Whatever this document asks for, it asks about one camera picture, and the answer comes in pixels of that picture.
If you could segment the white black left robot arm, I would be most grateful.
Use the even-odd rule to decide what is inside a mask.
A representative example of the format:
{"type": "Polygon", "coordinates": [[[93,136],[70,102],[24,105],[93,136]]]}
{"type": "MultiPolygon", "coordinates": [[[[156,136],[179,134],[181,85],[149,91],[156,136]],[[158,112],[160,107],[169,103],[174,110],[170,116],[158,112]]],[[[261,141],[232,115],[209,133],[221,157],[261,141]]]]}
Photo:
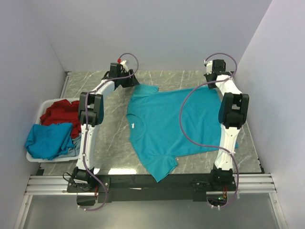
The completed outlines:
{"type": "Polygon", "coordinates": [[[68,191],[91,192],[100,182],[94,175],[94,147],[97,132],[104,119],[104,100],[119,86],[123,88],[139,85],[135,71],[127,67],[127,61],[118,59],[110,64],[101,82],[79,97],[78,119],[81,124],[79,158],[68,181],[68,191]]]}

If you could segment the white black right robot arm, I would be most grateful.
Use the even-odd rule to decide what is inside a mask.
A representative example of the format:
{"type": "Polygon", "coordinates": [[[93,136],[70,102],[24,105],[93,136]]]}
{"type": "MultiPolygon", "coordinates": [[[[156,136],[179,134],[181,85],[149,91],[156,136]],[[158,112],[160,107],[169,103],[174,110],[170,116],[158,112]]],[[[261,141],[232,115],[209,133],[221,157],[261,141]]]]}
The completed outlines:
{"type": "Polygon", "coordinates": [[[237,137],[246,122],[249,95],[242,93],[226,71],[224,60],[205,61],[206,81],[210,89],[218,88],[223,98],[218,114],[221,139],[217,158],[210,175],[194,180],[193,186],[203,191],[227,191],[238,188],[239,169],[234,157],[237,137]]]}

